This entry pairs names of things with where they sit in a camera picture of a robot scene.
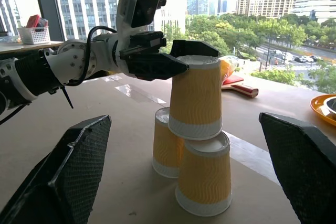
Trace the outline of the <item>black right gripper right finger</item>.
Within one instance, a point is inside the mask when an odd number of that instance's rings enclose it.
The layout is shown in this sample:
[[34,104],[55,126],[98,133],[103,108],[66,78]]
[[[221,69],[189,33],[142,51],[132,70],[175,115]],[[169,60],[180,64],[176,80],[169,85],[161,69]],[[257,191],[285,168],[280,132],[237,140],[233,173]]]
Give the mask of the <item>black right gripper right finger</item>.
[[275,174],[301,224],[336,224],[336,145],[316,126],[261,112]]

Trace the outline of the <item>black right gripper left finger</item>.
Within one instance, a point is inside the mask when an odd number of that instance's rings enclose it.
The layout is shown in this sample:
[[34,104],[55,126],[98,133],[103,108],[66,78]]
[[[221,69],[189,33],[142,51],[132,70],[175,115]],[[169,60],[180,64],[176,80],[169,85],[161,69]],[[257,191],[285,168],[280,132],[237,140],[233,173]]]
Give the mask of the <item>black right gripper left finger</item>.
[[87,224],[101,182],[112,120],[70,127],[0,212],[0,224]]

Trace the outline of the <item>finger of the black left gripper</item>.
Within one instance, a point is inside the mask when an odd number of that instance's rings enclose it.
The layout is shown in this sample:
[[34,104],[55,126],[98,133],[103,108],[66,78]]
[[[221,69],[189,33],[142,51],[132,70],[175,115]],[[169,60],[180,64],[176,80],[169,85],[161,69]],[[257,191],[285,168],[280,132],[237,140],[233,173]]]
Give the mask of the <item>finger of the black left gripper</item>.
[[130,75],[146,81],[167,80],[189,69],[188,64],[165,53],[127,56],[127,66]]
[[218,57],[220,52],[210,44],[199,40],[173,40],[171,56],[212,56]]

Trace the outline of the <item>yellow white paper cup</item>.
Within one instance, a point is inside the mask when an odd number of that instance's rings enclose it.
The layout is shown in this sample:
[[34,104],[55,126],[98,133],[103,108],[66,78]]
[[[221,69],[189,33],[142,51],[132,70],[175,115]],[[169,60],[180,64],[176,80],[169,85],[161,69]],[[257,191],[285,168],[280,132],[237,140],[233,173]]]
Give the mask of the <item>yellow white paper cup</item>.
[[178,178],[184,141],[170,131],[169,114],[168,107],[155,113],[152,167],[163,177]]
[[211,56],[179,56],[189,69],[172,79],[169,129],[187,140],[202,141],[222,130],[221,63]]
[[223,213],[231,204],[230,141],[224,132],[203,140],[185,140],[178,183],[178,204],[201,217]]

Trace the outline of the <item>orange plate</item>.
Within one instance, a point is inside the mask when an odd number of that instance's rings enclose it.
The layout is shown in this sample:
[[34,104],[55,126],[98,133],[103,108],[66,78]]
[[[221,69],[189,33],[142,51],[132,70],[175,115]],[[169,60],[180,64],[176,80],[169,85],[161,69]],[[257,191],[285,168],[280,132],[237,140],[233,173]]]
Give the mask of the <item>orange plate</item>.
[[325,99],[333,96],[336,96],[336,94],[319,95],[310,101],[310,107],[320,119],[336,127],[336,119],[329,114],[328,110],[323,105]]

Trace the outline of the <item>red table tennis paddle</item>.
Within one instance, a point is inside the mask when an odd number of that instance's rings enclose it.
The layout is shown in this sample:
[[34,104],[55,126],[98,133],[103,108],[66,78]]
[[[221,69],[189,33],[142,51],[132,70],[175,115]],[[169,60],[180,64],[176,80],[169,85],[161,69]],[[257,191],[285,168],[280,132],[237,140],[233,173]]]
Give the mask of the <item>red table tennis paddle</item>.
[[222,90],[233,90],[246,97],[255,98],[259,95],[259,89],[244,84],[244,78],[231,75],[222,83]]

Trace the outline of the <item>metal bowl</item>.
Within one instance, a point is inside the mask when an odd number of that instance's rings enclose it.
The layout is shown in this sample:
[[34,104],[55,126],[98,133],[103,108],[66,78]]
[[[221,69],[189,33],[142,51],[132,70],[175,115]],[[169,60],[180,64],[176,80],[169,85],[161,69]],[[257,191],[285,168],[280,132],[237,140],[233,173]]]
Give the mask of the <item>metal bowl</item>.
[[336,96],[325,99],[323,105],[326,107],[329,114],[336,119]]

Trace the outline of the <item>black zip tie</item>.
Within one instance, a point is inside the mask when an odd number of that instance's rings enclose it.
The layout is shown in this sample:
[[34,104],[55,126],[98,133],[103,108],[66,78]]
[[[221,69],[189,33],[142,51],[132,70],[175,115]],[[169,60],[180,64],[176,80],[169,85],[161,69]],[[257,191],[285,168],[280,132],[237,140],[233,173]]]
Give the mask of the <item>black zip tie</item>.
[[61,89],[61,91],[63,92],[63,94],[64,94],[64,96],[65,96],[67,102],[68,102],[69,105],[70,105],[70,107],[73,109],[74,106],[73,106],[72,101],[71,101],[71,99],[70,99],[70,97],[69,97],[69,95],[68,95],[68,93],[67,93],[67,91],[66,91],[66,87],[65,87],[64,85],[62,85],[62,86],[60,87],[60,89]]

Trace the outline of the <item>white plastic basket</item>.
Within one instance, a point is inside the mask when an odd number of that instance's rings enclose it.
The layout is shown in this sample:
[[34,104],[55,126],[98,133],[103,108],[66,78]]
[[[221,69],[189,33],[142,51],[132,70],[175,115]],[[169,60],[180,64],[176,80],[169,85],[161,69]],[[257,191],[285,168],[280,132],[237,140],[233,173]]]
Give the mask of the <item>white plastic basket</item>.
[[49,27],[17,28],[21,42],[26,45],[50,43]]

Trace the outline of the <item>red packets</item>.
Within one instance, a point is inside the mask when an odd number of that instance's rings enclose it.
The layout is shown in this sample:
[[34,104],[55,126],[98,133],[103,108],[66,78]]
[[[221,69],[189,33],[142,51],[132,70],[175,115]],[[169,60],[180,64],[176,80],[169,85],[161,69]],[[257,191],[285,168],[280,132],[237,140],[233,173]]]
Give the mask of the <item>red packets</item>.
[[49,21],[39,15],[30,16],[26,28],[34,28],[36,32],[44,31],[44,27],[48,27]]

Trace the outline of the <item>wooden desk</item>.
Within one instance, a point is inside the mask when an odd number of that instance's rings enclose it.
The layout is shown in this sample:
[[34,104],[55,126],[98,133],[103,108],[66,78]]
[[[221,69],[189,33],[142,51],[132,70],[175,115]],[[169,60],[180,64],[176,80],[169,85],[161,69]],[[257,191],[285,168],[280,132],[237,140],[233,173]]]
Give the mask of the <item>wooden desk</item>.
[[41,48],[58,47],[62,43],[63,41],[51,41],[48,43],[28,45],[28,44],[22,44],[22,43],[0,42],[0,54],[6,54],[9,52],[15,52],[15,51],[25,51],[25,50],[33,50],[33,49],[41,49]]

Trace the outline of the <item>dark window frame post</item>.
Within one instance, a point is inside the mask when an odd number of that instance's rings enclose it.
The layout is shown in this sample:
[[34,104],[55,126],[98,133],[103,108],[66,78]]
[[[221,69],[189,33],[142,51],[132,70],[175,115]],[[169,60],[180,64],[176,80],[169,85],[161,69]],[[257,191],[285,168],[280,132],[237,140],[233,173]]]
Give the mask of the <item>dark window frame post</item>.
[[64,41],[60,11],[57,0],[38,0],[42,18],[49,21],[49,34],[52,41]]

